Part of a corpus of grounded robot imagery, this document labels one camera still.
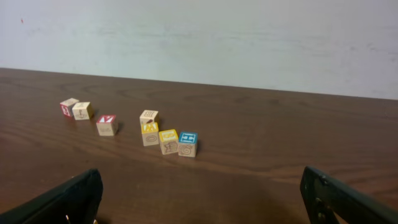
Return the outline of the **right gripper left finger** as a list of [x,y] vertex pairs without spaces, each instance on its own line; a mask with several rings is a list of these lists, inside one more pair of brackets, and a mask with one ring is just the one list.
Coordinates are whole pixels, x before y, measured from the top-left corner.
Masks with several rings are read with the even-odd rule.
[[98,169],[78,176],[1,214],[1,223],[94,223],[103,194]]

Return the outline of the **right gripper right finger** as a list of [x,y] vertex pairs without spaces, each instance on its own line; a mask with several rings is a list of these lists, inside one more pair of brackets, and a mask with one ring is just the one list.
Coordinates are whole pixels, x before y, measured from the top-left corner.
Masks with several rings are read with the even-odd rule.
[[397,212],[326,173],[306,166],[300,192],[311,223],[397,223]]

